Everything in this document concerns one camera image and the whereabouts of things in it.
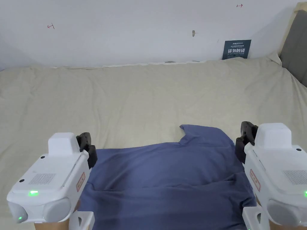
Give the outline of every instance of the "mattress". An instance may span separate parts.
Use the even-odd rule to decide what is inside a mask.
[[[232,140],[242,121],[282,122],[307,149],[307,88],[277,54],[204,63],[102,68],[31,66],[0,72],[0,226],[6,195],[55,132],[90,132],[96,148],[178,142],[181,124],[218,127]]]

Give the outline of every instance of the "blue t-shirt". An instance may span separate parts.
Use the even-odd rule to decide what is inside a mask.
[[[93,230],[244,228],[256,200],[232,140],[220,129],[180,126],[180,142],[99,149],[79,211]]]

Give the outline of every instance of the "red sticker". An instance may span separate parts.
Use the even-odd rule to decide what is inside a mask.
[[[79,190],[80,190],[84,180],[85,180],[85,173],[83,172],[82,176],[80,177],[80,179],[79,179],[79,181],[77,183],[77,192],[79,192]]]
[[[260,185],[260,183],[259,183],[257,177],[255,176],[253,170],[250,171],[250,176],[251,176],[251,179],[253,180],[255,186],[257,187],[258,191],[260,191],[261,185]]]

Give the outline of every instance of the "white plastic housing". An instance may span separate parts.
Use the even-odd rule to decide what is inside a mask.
[[[73,133],[56,133],[42,155],[7,195],[13,218],[21,222],[60,222],[73,213],[88,180],[86,151]]]
[[[259,126],[244,148],[244,170],[264,213],[280,225],[307,225],[307,154],[282,123]]]

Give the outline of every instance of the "gray headboard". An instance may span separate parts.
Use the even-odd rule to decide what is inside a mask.
[[[282,67],[307,87],[307,12],[297,11],[280,53]]]

